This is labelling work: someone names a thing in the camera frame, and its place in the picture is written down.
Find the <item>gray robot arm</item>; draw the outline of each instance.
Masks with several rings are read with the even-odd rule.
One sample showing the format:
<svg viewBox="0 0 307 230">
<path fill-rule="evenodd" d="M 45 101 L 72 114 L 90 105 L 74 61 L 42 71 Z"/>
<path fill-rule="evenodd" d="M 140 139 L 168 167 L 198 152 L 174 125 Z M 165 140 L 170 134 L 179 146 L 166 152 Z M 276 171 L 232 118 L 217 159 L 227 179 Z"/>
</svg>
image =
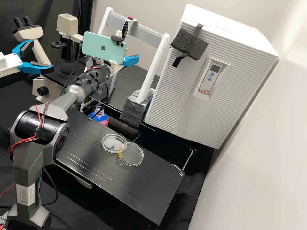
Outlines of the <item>gray robot arm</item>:
<svg viewBox="0 0 307 230">
<path fill-rule="evenodd" d="M 17 117 L 10 130 L 11 143 L 33 135 L 39 139 L 19 144 L 14 149 L 17 202 L 7 215 L 8 230 L 49 229 L 51 217 L 42 207 L 39 193 L 42 167 L 53 163 L 66 142 L 69 134 L 67 112 L 94 93 L 109 76 L 110 68 L 105 64 L 98 64 L 81 74 L 74 84 L 66 88 L 64 95 L 49 103 L 45 111 L 44 128 L 38 128 L 35 106 Z M 45 105 L 38 106 L 40 114 L 43 114 L 44 109 Z"/>
</svg>

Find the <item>mint green iphone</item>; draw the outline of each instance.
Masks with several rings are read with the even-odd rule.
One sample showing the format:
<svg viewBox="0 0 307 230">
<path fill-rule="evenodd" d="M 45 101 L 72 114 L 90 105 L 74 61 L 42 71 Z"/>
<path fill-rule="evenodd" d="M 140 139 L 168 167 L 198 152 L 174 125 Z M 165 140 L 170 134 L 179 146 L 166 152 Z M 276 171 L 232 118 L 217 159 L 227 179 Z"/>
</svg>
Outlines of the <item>mint green iphone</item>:
<svg viewBox="0 0 307 230">
<path fill-rule="evenodd" d="M 106 61 L 121 64 L 126 52 L 125 42 L 113 41 L 110 37 L 85 32 L 83 35 L 82 53 Z"/>
</svg>

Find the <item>yellow tape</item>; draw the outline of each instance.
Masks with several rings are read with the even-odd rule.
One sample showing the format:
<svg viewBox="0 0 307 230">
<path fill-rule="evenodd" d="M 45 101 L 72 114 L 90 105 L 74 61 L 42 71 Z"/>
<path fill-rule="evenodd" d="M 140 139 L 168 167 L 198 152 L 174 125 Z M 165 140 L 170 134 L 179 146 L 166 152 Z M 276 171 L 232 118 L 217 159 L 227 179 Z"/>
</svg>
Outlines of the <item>yellow tape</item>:
<svg viewBox="0 0 307 230">
<path fill-rule="evenodd" d="M 122 154 L 121 154 L 121 149 L 120 148 L 118 149 L 118 155 L 122 159 Z"/>
</svg>

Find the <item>petri dish lid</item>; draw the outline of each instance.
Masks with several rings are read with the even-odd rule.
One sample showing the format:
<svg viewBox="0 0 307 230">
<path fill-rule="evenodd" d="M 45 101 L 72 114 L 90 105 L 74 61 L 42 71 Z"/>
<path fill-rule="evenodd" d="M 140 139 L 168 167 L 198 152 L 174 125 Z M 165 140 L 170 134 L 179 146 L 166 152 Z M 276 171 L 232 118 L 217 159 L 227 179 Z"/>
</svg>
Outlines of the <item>petri dish lid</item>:
<svg viewBox="0 0 307 230">
<path fill-rule="evenodd" d="M 120 134 L 107 134 L 101 139 L 102 147 L 110 153 L 118 154 L 118 150 L 124 151 L 127 140 Z"/>
<path fill-rule="evenodd" d="M 124 150 L 118 152 L 119 158 L 128 166 L 138 166 L 144 159 L 143 150 L 133 142 L 124 144 Z"/>
</svg>

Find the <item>incubator control panel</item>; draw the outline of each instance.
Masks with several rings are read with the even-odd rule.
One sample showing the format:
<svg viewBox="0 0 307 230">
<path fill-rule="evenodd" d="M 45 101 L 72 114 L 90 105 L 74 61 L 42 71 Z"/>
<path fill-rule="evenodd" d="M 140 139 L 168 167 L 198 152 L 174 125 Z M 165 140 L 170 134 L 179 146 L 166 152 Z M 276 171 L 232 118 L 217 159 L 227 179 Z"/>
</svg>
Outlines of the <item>incubator control panel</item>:
<svg viewBox="0 0 307 230">
<path fill-rule="evenodd" d="M 211 62 L 210 67 L 206 72 L 200 87 L 198 88 L 198 92 L 209 95 L 210 90 L 217 80 L 217 77 L 220 74 L 222 68 L 223 66 L 221 64 Z"/>
</svg>

